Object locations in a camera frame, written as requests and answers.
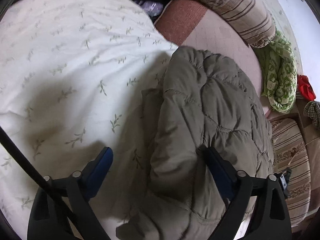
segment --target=red object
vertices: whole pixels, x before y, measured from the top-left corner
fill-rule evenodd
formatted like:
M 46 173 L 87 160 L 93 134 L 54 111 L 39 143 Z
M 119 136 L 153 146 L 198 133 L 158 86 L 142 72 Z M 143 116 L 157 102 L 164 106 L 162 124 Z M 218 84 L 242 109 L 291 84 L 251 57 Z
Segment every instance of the red object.
M 313 92 L 307 76 L 298 75 L 298 89 L 301 95 L 308 101 L 314 101 L 316 99 L 316 95 Z

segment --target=black cable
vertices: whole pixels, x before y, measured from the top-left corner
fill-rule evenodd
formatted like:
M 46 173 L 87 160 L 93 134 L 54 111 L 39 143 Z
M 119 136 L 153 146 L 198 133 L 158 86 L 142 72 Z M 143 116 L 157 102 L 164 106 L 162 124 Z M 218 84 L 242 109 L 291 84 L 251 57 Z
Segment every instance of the black cable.
M 17 148 L 9 136 L 0 126 L 0 143 L 7 150 L 7 152 L 15 159 L 20 167 L 41 187 L 52 200 L 60 206 L 62 211 L 70 219 L 70 221 L 76 226 L 76 217 L 66 203 L 61 199 L 60 195 L 57 194 L 51 186 L 45 181 L 40 173 L 32 166 L 22 152 Z

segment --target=striped pillow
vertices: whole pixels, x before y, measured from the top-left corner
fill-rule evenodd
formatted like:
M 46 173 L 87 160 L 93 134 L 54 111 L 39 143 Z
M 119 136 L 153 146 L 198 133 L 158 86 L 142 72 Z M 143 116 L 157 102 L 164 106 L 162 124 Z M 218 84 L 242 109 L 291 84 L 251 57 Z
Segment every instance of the striped pillow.
M 286 200 L 291 226 L 297 226 L 307 216 L 311 196 L 310 165 L 305 143 L 295 120 L 290 118 L 271 122 L 275 150 L 274 171 L 284 170 L 290 160 L 292 174 Z
M 218 13 L 252 47 L 266 46 L 276 27 L 262 0 L 200 0 Z

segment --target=silver screw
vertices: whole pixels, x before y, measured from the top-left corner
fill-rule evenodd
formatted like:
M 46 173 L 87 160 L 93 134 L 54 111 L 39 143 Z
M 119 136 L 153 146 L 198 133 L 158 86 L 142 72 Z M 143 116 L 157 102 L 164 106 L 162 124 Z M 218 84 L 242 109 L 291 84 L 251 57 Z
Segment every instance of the silver screw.
M 271 179 L 272 181 L 276 181 L 277 177 L 275 175 L 269 175 L 269 179 Z
M 72 173 L 72 177 L 77 178 L 80 177 L 81 175 L 81 171 L 75 171 L 74 173 Z
M 247 174 L 245 173 L 245 171 L 238 171 L 237 174 L 238 174 L 239 177 L 245 177 L 245 176 L 247 176 Z

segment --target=bed sheet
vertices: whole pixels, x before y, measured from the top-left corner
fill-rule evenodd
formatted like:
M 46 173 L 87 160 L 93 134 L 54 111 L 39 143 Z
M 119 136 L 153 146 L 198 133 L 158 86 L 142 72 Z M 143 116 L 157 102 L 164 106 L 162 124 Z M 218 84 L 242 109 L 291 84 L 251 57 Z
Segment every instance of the bed sheet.
M 111 239 L 146 191 L 141 90 L 177 46 L 130 0 L 21 0 L 0 22 L 0 125 L 40 172 L 69 176 L 114 152 L 90 205 Z M 27 238 L 37 185 L 0 147 L 0 208 Z

